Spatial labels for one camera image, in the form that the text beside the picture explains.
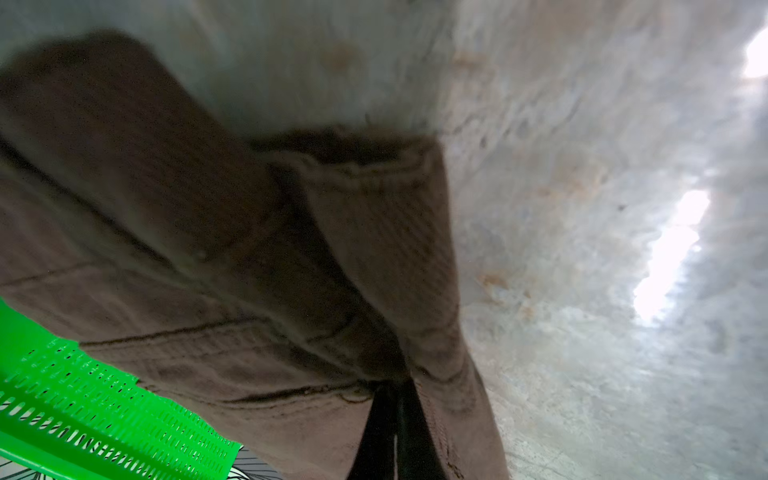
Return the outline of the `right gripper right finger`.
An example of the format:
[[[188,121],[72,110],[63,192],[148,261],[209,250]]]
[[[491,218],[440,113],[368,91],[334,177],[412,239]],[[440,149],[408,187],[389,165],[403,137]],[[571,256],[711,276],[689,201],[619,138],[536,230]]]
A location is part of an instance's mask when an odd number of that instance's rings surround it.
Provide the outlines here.
[[[396,463],[400,480],[446,480],[415,383],[396,388]]]

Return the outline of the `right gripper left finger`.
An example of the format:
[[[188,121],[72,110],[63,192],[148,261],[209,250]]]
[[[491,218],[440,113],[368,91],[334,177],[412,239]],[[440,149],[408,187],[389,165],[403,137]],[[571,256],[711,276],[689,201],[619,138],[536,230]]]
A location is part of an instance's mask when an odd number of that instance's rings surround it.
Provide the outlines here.
[[[391,384],[375,391],[369,416],[348,480],[393,480],[395,477],[396,402]]]

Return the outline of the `brown trousers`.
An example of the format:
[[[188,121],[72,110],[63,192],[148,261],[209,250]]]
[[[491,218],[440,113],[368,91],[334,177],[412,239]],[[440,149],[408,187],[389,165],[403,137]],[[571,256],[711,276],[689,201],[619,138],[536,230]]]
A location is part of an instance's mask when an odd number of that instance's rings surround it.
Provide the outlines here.
[[[347,479],[412,380],[447,479],[505,479],[432,137],[230,134],[142,43],[1,69],[1,296],[288,479]]]

